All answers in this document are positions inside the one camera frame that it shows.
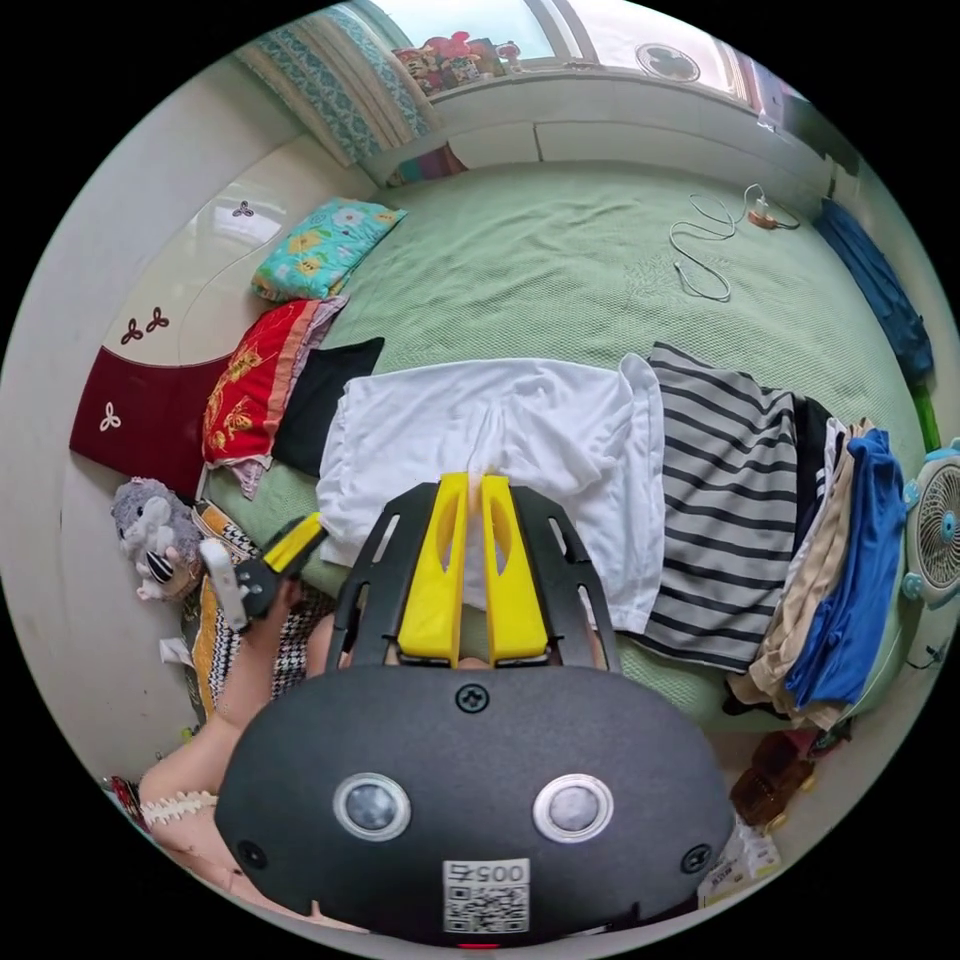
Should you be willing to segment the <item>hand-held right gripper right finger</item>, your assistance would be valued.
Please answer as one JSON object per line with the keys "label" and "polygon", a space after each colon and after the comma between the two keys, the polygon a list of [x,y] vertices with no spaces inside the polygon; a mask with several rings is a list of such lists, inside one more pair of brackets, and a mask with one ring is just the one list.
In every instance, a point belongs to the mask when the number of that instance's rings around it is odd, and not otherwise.
{"label": "hand-held right gripper right finger", "polygon": [[538,661],[547,652],[547,632],[507,478],[482,478],[480,508],[488,661]]}

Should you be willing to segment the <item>person's left hand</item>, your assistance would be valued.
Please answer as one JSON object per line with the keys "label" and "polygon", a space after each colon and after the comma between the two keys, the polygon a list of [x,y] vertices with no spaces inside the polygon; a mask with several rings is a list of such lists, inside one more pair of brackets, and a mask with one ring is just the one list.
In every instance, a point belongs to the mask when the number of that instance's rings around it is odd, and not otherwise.
{"label": "person's left hand", "polygon": [[274,596],[268,611],[251,621],[245,634],[254,646],[278,646],[290,613],[302,599],[302,584],[299,579],[283,580]]}

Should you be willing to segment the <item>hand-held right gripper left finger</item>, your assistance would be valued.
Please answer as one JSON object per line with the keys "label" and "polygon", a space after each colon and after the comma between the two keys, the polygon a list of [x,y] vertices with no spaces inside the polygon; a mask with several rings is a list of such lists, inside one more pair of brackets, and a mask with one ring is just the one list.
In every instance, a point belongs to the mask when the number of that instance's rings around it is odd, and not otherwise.
{"label": "hand-held right gripper left finger", "polygon": [[397,644],[408,660],[455,667],[468,527],[468,475],[440,478],[414,568]]}

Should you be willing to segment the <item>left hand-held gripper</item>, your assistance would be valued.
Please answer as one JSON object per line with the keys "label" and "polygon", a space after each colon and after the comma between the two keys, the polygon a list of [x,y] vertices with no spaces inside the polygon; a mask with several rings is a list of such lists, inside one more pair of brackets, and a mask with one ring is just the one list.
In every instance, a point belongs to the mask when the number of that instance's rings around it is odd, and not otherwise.
{"label": "left hand-held gripper", "polygon": [[314,551],[327,536],[320,513],[309,513],[283,527],[263,549],[235,567],[248,620],[263,619],[280,585],[298,578]]}

